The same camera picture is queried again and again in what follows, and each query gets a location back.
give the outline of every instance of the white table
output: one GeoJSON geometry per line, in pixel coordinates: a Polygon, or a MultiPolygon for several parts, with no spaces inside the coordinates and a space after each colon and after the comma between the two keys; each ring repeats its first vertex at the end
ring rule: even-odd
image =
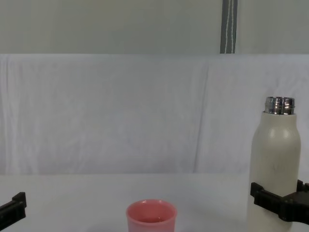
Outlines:
{"type": "Polygon", "coordinates": [[[1,204],[20,191],[28,204],[27,217],[5,232],[126,232],[126,207],[147,198],[176,205],[176,232],[245,231],[248,175],[0,176],[0,189],[1,204]]]}

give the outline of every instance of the stainless steel bottle cap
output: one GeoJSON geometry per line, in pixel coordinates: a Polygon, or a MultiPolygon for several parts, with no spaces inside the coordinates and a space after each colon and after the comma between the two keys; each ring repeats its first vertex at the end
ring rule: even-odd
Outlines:
{"type": "Polygon", "coordinates": [[[264,112],[273,115],[293,115],[294,108],[294,98],[267,97],[264,112]]]}

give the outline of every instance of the black clamp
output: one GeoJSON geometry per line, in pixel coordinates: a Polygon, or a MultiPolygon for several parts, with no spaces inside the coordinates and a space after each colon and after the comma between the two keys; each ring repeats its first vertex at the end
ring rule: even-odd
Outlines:
{"type": "Polygon", "coordinates": [[[254,197],[255,205],[278,214],[283,221],[297,221],[309,225],[309,184],[298,180],[296,192],[280,197],[253,182],[250,195],[254,197]]]}
{"type": "Polygon", "coordinates": [[[26,195],[20,192],[12,197],[12,201],[0,206],[0,231],[26,217],[26,195]]]}

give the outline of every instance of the pink plastic cup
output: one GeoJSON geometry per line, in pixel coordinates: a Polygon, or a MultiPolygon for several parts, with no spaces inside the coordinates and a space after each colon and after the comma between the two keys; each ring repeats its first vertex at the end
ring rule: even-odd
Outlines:
{"type": "Polygon", "coordinates": [[[142,200],[126,210],[129,232],[174,232],[176,208],[162,200],[142,200]]]}

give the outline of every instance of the white bottle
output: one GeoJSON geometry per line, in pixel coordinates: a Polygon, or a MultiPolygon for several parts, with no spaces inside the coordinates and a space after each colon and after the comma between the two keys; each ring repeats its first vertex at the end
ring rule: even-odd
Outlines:
{"type": "MultiPolygon", "coordinates": [[[[256,182],[279,196],[296,191],[300,137],[296,128],[294,99],[268,97],[252,141],[250,183],[256,182]]],[[[254,203],[249,195],[248,232],[289,232],[291,222],[254,203]]]]}

